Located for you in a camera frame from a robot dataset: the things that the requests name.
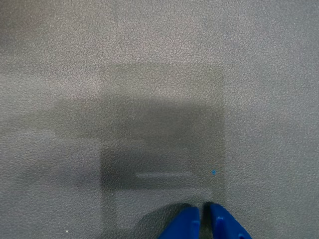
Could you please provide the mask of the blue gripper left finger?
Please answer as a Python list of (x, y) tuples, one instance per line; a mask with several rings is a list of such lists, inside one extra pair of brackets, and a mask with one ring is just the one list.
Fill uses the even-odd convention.
[(187, 207), (168, 224), (159, 239), (198, 239), (199, 231), (199, 209)]

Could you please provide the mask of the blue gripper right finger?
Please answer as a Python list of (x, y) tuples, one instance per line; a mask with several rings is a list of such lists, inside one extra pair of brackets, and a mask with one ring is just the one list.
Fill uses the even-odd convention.
[(220, 204), (210, 205), (214, 239), (252, 239), (243, 226)]

